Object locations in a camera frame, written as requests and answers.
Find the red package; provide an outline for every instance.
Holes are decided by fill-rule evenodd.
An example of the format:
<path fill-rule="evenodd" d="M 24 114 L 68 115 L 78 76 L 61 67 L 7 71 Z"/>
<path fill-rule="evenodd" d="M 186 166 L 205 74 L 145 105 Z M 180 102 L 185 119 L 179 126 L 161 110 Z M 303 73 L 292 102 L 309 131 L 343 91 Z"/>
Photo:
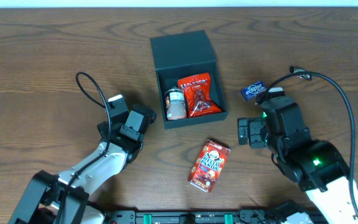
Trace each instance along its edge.
<path fill-rule="evenodd" d="M 211 193 L 216 180 L 221 175 L 230 149 L 207 140 L 187 181 L 198 189 Z"/>
<path fill-rule="evenodd" d="M 178 86 L 185 92 L 189 107 L 189 118 L 222 112 L 209 97 L 211 77 L 201 73 L 178 80 Z"/>

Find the blue packet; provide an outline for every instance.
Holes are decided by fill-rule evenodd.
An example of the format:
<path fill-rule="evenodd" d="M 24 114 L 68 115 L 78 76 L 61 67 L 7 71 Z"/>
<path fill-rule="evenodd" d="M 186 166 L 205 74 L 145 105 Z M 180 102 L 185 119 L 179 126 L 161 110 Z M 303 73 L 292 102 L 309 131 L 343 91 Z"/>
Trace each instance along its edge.
<path fill-rule="evenodd" d="M 241 95 L 246 101 L 248 101 L 249 99 L 252 99 L 258 94 L 261 94 L 265 90 L 265 84 L 262 81 L 259 81 L 241 90 Z"/>

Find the white background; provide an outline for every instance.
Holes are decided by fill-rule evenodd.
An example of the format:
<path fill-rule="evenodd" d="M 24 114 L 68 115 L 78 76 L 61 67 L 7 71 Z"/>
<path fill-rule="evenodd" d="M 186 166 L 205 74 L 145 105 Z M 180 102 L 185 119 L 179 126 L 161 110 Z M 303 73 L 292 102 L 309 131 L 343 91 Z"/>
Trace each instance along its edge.
<path fill-rule="evenodd" d="M 358 6 L 358 0 L 0 0 L 0 7 Z"/>

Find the table surface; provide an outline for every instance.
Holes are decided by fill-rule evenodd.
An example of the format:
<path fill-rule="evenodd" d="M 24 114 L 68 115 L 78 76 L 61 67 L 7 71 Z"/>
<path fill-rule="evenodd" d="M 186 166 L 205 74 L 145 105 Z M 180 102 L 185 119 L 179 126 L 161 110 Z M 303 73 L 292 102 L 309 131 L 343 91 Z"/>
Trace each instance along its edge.
<path fill-rule="evenodd" d="M 164 130 L 150 37 L 204 29 L 226 96 L 224 121 Z M 294 200 L 313 207 L 281 175 L 268 149 L 239 146 L 237 118 L 260 115 L 239 90 L 266 84 L 290 65 L 338 82 L 356 117 L 358 186 L 358 8 L 0 9 L 0 223 L 13 213 L 31 177 L 70 168 L 99 141 L 100 107 L 75 83 L 85 71 L 106 96 L 157 112 L 144 149 L 91 199 L 105 209 L 237 209 Z M 85 88 L 97 96 L 90 82 Z M 349 160 L 349 118 L 339 94 L 319 78 L 282 84 L 299 104 L 312 136 L 331 141 Z M 186 178 L 207 138 L 231 146 L 212 194 Z"/>

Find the cardboard box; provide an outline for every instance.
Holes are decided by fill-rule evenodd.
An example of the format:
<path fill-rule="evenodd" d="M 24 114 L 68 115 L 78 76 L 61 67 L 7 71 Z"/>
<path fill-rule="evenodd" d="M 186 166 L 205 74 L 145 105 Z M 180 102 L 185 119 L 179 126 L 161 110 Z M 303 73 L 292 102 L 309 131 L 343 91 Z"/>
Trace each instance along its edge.
<path fill-rule="evenodd" d="M 215 53 L 205 31 L 154 37 L 150 39 L 150 43 L 165 129 L 224 120 L 227 117 L 226 100 L 216 66 Z M 179 79 L 204 72 L 208 72 L 211 76 L 209 95 L 222 112 L 168 121 L 164 102 L 165 92 L 178 86 Z"/>

